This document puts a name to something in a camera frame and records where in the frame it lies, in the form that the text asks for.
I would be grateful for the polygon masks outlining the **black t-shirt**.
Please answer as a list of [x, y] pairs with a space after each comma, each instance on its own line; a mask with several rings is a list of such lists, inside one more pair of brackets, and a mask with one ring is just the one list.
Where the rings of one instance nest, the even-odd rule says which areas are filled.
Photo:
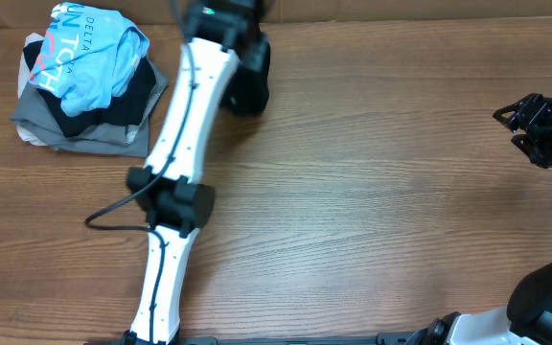
[[269, 99], [268, 73], [269, 70], [252, 72], [241, 61], [220, 100], [220, 107], [239, 117], [259, 116]]

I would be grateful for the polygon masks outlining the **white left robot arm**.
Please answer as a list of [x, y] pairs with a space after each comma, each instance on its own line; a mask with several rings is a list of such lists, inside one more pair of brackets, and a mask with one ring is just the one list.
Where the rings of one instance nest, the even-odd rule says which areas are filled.
[[262, 0], [194, 1], [164, 125], [126, 185], [146, 214], [149, 251], [140, 303], [124, 344], [173, 344], [192, 245], [211, 216], [214, 188], [201, 182], [216, 115], [261, 114], [269, 99], [271, 47]]

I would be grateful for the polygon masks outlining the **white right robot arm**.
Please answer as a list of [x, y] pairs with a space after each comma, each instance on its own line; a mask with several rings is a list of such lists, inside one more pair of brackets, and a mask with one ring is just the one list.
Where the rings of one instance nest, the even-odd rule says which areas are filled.
[[[552, 168], [552, 98], [532, 93], [499, 108], [494, 118], [530, 162]], [[508, 305], [478, 314], [451, 313], [412, 333], [407, 344], [552, 344], [552, 263], [526, 275]]]

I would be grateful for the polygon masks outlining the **black folded garment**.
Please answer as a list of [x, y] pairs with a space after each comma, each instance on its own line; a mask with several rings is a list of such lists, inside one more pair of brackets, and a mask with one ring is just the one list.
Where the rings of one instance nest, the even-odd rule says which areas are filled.
[[64, 137], [79, 137], [90, 127], [108, 124], [120, 129], [128, 126], [139, 126], [145, 117], [146, 107], [151, 111], [149, 100], [154, 91], [158, 92], [157, 78], [150, 61], [142, 57], [135, 73], [127, 85], [125, 93], [113, 97], [105, 108], [94, 108], [82, 111], [77, 116], [68, 116], [62, 109], [62, 99], [51, 92], [34, 88], [37, 99], [46, 104], [47, 112], [56, 122]]

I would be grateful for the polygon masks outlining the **light blue printed t-shirt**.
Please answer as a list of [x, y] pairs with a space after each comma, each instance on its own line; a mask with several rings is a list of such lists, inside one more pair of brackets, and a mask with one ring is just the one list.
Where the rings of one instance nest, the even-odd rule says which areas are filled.
[[60, 99], [68, 117], [109, 107], [127, 91], [149, 39], [118, 11], [63, 2], [51, 18], [30, 83]]

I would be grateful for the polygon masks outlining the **grey folded garment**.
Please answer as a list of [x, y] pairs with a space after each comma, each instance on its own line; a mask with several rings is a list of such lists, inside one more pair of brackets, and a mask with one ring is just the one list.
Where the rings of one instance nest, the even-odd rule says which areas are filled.
[[11, 115], [18, 135], [24, 141], [40, 142], [52, 150], [67, 150], [91, 154], [123, 155], [145, 158], [150, 148], [150, 115], [169, 84], [169, 78], [152, 61], [148, 61], [156, 77], [149, 93], [142, 122], [131, 126], [101, 124], [90, 126], [80, 136], [65, 137], [52, 113], [37, 90], [28, 83]]

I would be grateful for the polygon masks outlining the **white folded garment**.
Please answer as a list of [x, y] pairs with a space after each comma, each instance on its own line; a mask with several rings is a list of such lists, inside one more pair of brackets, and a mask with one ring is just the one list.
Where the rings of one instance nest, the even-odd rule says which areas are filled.
[[[44, 37], [37, 33], [31, 33], [25, 38], [25, 44], [24, 47], [27, 48], [30, 43], [42, 41]], [[28, 62], [24, 58], [24, 54], [21, 54], [21, 58], [19, 61], [19, 69], [18, 69], [18, 78], [17, 78], [17, 98], [20, 98], [24, 88], [26, 86], [27, 81], [30, 78], [30, 71], [31, 68], [28, 65]], [[34, 146], [39, 147], [45, 147], [46, 144], [40, 141], [33, 133], [31, 133], [29, 130], [22, 126], [16, 127], [17, 133], [19, 138], [24, 141], [28, 142]]]

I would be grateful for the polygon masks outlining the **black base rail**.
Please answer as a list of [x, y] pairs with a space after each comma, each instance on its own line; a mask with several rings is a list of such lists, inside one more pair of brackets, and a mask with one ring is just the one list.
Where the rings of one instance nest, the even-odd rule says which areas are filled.
[[223, 339], [178, 337], [173, 345], [404, 345], [416, 344], [418, 332], [378, 333], [372, 336]]

